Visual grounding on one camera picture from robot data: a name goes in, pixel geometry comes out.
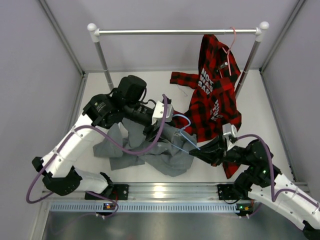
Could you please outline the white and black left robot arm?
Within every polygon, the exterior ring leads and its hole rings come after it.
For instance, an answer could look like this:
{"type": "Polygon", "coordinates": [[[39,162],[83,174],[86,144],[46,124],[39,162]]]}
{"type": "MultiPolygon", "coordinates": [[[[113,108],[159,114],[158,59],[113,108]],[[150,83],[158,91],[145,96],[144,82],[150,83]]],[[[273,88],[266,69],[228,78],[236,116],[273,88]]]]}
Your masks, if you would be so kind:
{"type": "Polygon", "coordinates": [[[166,96],[154,108],[146,106],[142,97],[147,83],[138,76],[123,77],[119,85],[108,94],[97,94],[83,108],[83,112],[66,136],[42,157],[35,157],[32,165],[37,177],[47,190],[59,196],[73,192],[94,192],[101,199],[113,195],[113,183],[107,174],[91,173],[75,167],[75,162],[97,135],[105,135],[114,124],[128,119],[157,134],[150,144],[153,147],[165,128],[172,121],[174,109],[166,96]]]}

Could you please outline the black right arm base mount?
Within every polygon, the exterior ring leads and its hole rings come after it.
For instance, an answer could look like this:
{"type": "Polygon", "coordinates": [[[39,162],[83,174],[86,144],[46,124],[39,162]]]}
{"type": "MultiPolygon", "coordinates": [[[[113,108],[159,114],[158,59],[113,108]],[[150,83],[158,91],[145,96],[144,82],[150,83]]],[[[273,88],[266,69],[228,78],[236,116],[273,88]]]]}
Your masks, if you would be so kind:
{"type": "Polygon", "coordinates": [[[234,191],[233,184],[218,184],[218,198],[222,201],[238,201],[240,200],[237,193],[234,191]]]}

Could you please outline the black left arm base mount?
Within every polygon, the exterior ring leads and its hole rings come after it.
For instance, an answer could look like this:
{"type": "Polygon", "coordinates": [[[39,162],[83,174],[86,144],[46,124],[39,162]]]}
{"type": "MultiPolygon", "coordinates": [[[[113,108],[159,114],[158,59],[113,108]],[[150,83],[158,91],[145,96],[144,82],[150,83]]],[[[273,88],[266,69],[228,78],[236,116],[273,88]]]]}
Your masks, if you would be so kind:
{"type": "Polygon", "coordinates": [[[115,201],[126,201],[129,195],[128,184],[115,184],[109,198],[115,201]]]}

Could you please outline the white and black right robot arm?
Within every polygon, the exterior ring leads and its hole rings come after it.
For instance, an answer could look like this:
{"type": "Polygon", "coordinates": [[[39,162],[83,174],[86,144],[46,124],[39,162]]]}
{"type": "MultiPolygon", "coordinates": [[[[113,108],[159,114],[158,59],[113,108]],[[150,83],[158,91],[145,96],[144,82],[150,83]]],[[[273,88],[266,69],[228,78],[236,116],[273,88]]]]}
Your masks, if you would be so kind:
{"type": "Polygon", "coordinates": [[[246,147],[236,145],[239,137],[218,136],[189,151],[212,166],[247,165],[233,182],[239,199],[256,200],[293,223],[308,240],[320,238],[320,203],[301,190],[273,162],[268,145],[257,135],[246,147]]]}

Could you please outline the grey button shirt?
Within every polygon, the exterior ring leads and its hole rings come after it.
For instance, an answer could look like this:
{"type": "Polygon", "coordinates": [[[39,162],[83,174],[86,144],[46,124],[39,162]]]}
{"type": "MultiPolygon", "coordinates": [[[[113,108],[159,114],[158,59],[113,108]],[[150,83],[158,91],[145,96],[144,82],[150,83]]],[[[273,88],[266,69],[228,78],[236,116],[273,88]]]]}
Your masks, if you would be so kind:
{"type": "MultiPolygon", "coordinates": [[[[143,134],[143,125],[126,118],[122,120],[122,125],[128,131],[127,137],[122,136],[117,123],[109,129],[107,135],[123,148],[140,152],[151,144],[143,134]]],[[[177,177],[191,168],[194,157],[189,155],[189,151],[196,145],[195,134],[190,135],[180,128],[165,124],[157,144],[140,155],[123,152],[108,139],[94,145],[92,150],[95,157],[109,159],[112,171],[147,163],[164,175],[177,177]]]]}

